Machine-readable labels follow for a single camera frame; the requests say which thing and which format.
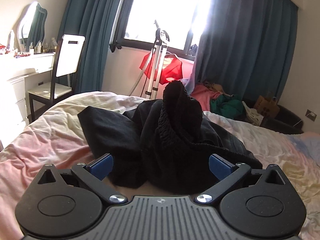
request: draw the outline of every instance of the chair leg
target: chair leg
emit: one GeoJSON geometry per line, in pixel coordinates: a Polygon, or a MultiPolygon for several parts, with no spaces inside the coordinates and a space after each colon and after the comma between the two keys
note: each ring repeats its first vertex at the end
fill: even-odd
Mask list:
{"type": "Polygon", "coordinates": [[[36,117],[35,117],[35,110],[33,108],[33,99],[31,94],[29,94],[29,103],[30,103],[30,112],[31,112],[31,122],[34,122],[36,120],[36,117]]]}

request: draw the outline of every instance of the crosshair logo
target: crosshair logo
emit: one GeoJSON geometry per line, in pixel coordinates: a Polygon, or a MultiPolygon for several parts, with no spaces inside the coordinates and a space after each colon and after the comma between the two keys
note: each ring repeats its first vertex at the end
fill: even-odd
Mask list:
{"type": "Polygon", "coordinates": [[[163,198],[159,198],[157,201],[158,201],[160,204],[162,204],[162,203],[165,202],[165,200],[164,200],[163,198]]]}

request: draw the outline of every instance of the teal curtain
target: teal curtain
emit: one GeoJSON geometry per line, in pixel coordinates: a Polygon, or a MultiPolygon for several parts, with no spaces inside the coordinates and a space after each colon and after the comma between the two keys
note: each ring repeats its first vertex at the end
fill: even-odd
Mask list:
{"type": "Polygon", "coordinates": [[[207,80],[247,99],[279,98],[292,62],[297,10],[290,0],[212,0],[188,92],[207,80]]]}
{"type": "MultiPolygon", "coordinates": [[[[72,86],[76,93],[101,90],[113,22],[120,0],[69,0],[59,29],[85,37],[72,86]]],[[[60,83],[67,84],[66,78],[60,83]]]]}
{"type": "Polygon", "coordinates": [[[33,16],[33,20],[30,27],[29,36],[26,41],[26,51],[29,51],[30,44],[32,42],[33,47],[37,45],[39,41],[44,39],[44,23],[47,18],[48,12],[42,8],[40,4],[37,4],[36,11],[33,16]]]}

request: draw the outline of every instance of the chair seat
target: chair seat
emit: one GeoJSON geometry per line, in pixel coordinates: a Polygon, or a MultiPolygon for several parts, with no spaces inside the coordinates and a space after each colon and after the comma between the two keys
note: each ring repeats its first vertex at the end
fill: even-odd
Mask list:
{"type": "MultiPolygon", "coordinates": [[[[50,87],[51,87],[51,82],[32,88],[28,90],[28,93],[50,99],[50,87]]],[[[72,91],[71,87],[67,87],[61,84],[55,84],[54,99],[59,98],[71,91],[72,91]]]]}

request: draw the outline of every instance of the window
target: window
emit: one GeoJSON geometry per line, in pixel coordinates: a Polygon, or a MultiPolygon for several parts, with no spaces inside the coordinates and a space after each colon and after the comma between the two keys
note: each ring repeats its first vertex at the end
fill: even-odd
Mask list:
{"type": "Polygon", "coordinates": [[[156,20],[169,34],[168,51],[194,60],[190,47],[199,44],[209,5],[210,0],[124,0],[111,50],[116,46],[151,50],[156,20]]]}

